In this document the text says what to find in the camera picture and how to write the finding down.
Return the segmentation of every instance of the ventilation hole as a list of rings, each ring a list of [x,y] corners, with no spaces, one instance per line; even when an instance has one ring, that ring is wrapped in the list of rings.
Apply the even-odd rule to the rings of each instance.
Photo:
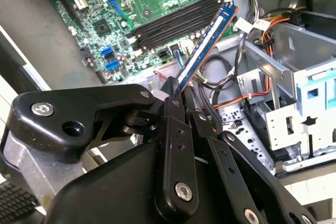
[[[230,171],[231,173],[233,173],[233,174],[236,173],[235,170],[233,170],[231,167],[229,167],[229,171]]]

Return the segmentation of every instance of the black arm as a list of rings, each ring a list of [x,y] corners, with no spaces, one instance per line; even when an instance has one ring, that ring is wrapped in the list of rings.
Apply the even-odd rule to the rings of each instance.
[[[154,94],[124,85],[19,96],[1,172],[22,175],[45,224],[316,223],[235,135],[215,135],[177,80]],[[39,102],[52,107],[32,110]],[[143,144],[82,173],[90,146],[134,133]]]

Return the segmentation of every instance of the blue sata port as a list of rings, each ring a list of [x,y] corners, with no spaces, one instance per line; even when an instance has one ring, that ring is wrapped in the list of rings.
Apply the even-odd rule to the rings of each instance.
[[[120,63],[118,60],[111,61],[105,65],[106,70],[113,70],[120,66]]]
[[[103,55],[105,57],[106,55],[109,55],[109,54],[112,54],[112,53],[113,53],[112,47],[107,47],[101,52],[101,55]]]

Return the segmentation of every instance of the black plastic arm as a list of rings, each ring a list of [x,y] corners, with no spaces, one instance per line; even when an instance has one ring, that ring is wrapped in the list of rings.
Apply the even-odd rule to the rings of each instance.
[[[123,117],[133,109],[148,109],[153,102],[152,94],[137,84],[25,93],[13,101],[7,125],[32,148],[53,153],[63,163],[76,163],[97,131],[100,113]],[[35,114],[36,103],[47,103],[54,112]]]

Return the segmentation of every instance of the chipset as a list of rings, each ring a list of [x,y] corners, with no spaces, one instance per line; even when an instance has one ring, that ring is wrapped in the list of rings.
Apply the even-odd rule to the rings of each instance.
[[[94,22],[93,27],[95,28],[99,37],[103,37],[111,33],[111,28],[107,24],[106,19],[102,18],[101,20]]]

